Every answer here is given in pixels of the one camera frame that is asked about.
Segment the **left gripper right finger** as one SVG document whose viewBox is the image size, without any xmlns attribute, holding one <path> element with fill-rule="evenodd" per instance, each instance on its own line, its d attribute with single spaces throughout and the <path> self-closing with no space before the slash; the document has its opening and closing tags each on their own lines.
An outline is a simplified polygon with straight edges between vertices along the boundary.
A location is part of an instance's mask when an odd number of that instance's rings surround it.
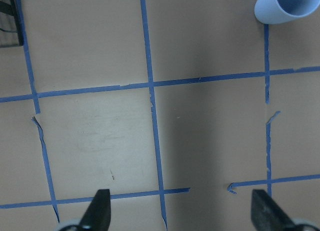
<svg viewBox="0 0 320 231">
<path fill-rule="evenodd" d="M 296 225 L 263 189 L 251 194 L 251 222 L 256 231 L 294 231 Z"/>
</svg>

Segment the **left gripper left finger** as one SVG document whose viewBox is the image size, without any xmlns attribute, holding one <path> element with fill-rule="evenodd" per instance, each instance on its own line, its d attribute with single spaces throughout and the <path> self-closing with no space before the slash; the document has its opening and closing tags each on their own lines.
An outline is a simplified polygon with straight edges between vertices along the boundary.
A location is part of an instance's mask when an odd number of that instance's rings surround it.
<svg viewBox="0 0 320 231">
<path fill-rule="evenodd" d="M 81 231 L 108 231 L 111 223 L 111 194 L 109 189 L 99 189 L 82 216 L 78 226 Z"/>
</svg>

